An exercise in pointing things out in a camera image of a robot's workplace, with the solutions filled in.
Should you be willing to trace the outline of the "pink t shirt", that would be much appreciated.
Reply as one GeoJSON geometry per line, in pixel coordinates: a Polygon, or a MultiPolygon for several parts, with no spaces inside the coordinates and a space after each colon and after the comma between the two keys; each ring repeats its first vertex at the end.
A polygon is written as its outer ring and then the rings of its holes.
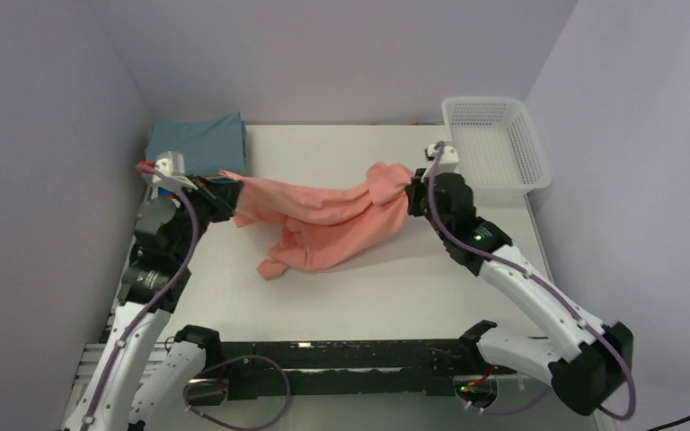
{"type": "Polygon", "coordinates": [[[278,225],[278,241],[257,267],[266,280],[293,268],[311,273],[332,268],[388,240],[408,218],[406,187],[412,171],[399,163],[373,164],[351,189],[323,189],[221,171],[243,185],[235,209],[238,227],[278,225]]]}

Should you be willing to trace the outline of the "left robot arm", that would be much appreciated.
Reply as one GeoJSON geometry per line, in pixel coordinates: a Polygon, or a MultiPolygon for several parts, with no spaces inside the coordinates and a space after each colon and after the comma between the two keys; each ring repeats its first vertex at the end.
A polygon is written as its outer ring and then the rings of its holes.
{"type": "Polygon", "coordinates": [[[197,242],[211,224],[234,216],[243,188],[234,180],[190,181],[177,198],[151,198],[139,207],[110,336],[65,430],[153,430],[192,377],[220,369],[218,333],[186,326],[165,360],[144,376],[190,278],[197,242]]]}

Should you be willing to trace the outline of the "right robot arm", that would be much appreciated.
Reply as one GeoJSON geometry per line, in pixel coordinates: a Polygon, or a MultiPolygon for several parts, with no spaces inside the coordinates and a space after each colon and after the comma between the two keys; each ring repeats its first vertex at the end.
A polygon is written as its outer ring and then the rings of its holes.
{"type": "Polygon", "coordinates": [[[625,324],[603,322],[535,269],[506,233],[477,215],[461,175],[418,169],[406,194],[409,215],[428,220],[450,259],[503,293],[545,335],[530,339],[480,321],[460,338],[464,369],[502,365],[533,377],[582,416],[634,415],[633,333],[625,324]]]}

